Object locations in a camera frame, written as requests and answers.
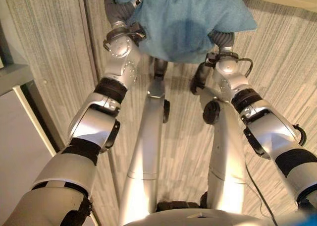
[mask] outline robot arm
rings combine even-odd
[[[204,88],[210,67],[213,67],[212,77],[221,89],[220,98],[231,103],[239,113],[246,125],[244,134],[255,152],[274,161],[299,208],[304,204],[316,210],[317,157],[300,146],[293,125],[263,100],[238,71],[240,59],[232,52],[232,37],[232,34],[211,33],[220,52],[207,55],[206,62],[195,74],[191,90],[196,94],[197,88]]]
[[[141,58],[126,30],[113,27],[106,72],[73,119],[67,147],[44,167],[5,226],[82,225],[90,214],[98,154],[114,143],[120,128],[115,117]]]

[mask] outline black strap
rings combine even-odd
[[[287,177],[293,168],[301,164],[317,163],[317,157],[305,149],[296,148],[282,153],[275,159],[275,162],[284,176]]]
[[[81,226],[85,222],[87,216],[91,212],[91,203],[84,196],[78,210],[69,211],[61,222],[60,226]]]
[[[62,154],[71,153],[86,157],[96,166],[100,149],[96,143],[81,138],[73,138]]]

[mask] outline blue cloth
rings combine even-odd
[[[207,36],[212,29],[237,32],[257,26],[242,0],[143,0],[128,22],[139,22],[146,31],[142,52],[186,63],[205,60],[213,47]]]

